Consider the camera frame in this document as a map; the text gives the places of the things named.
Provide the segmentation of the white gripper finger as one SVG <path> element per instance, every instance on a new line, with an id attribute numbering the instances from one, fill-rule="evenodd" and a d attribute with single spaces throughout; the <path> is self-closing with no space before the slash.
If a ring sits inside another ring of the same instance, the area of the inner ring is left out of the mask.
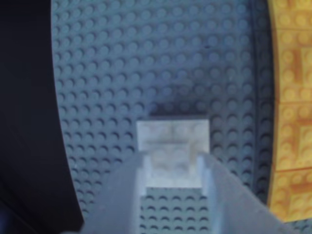
<path id="1" fill-rule="evenodd" d="M 81 228 L 83 234 L 140 233 L 141 197 L 147 191 L 151 155 L 139 153 L 127 158 L 106 181 L 92 213 Z"/>
<path id="2" fill-rule="evenodd" d="M 207 197 L 213 234 L 295 234 L 297 231 L 280 221 L 221 162 L 210 154 L 196 159 Z"/>

